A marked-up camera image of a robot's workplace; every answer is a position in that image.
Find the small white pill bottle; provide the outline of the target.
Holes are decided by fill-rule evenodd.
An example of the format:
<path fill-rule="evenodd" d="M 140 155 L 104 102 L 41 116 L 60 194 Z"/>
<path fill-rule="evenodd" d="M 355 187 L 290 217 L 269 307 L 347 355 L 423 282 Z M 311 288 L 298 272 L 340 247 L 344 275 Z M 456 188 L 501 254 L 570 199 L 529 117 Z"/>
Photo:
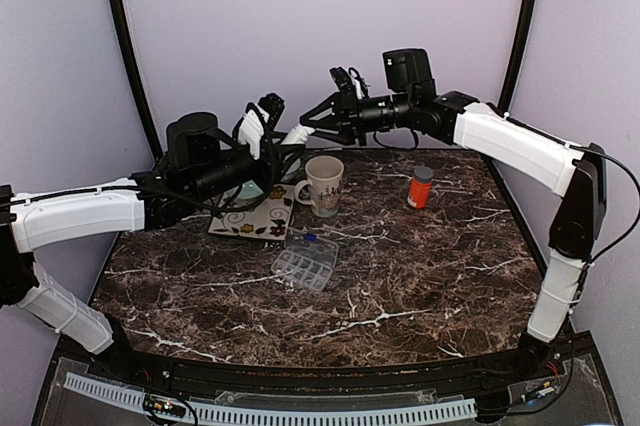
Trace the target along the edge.
<path fill-rule="evenodd" d="M 305 145 L 315 129 L 298 124 L 294 126 L 281 141 L 282 145 Z"/>

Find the clear plastic pill organizer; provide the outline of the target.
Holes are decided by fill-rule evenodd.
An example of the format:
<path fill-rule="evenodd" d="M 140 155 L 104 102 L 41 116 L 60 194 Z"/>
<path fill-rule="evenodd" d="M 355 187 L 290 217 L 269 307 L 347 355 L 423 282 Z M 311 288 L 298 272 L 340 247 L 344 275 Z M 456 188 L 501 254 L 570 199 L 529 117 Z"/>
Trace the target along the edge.
<path fill-rule="evenodd" d="M 320 292 L 332 276 L 338 252 L 339 246 L 323 236 L 289 228 L 271 271 L 295 286 Z"/>

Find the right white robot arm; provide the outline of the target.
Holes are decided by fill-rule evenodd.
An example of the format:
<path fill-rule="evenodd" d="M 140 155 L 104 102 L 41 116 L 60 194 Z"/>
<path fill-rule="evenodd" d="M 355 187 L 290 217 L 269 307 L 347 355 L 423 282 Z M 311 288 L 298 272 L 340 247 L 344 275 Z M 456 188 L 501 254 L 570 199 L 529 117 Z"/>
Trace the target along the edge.
<path fill-rule="evenodd" d="M 336 92 L 302 115 L 301 124 L 343 145 L 363 145 L 370 133 L 407 128 L 487 155 L 561 199 L 549 229 L 549 263 L 526 330 L 540 342 L 528 342 L 510 359 L 511 372 L 530 380 L 547 366 L 549 351 L 541 342 L 558 335 L 592 260 L 607 208 L 604 151 L 539 131 L 467 94 L 437 94 L 423 49 L 387 51 L 382 58 L 391 95 L 367 96 L 356 77 L 336 67 L 330 71 Z"/>

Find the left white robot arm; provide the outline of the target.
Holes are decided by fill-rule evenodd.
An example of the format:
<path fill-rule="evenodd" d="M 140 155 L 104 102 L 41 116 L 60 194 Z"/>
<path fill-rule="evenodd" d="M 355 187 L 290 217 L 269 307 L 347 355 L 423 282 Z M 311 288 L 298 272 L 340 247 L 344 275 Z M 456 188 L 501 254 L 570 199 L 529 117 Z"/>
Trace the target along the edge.
<path fill-rule="evenodd" d="M 112 232 L 171 227 L 198 210 L 220 214 L 222 193 L 254 182 L 264 195 L 301 155 L 313 130 L 297 125 L 275 130 L 277 117 L 248 106 L 231 134 L 212 113 L 196 112 L 171 123 L 168 149 L 150 171 L 110 183 L 43 194 L 1 188 L 1 303 L 17 306 L 101 355 L 120 382 L 141 373 L 140 358 L 116 320 L 94 310 L 62 287 L 37 263 L 37 249 Z"/>

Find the orange pill bottle grey cap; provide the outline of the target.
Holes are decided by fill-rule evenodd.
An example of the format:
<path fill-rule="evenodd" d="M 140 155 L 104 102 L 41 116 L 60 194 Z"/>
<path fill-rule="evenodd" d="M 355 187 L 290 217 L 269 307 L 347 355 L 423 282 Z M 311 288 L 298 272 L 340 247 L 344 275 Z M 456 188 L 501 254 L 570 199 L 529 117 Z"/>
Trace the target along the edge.
<path fill-rule="evenodd" d="M 427 166 L 416 166 L 413 170 L 407 203 L 414 209 L 421 210 L 427 206 L 432 188 L 434 172 Z"/>

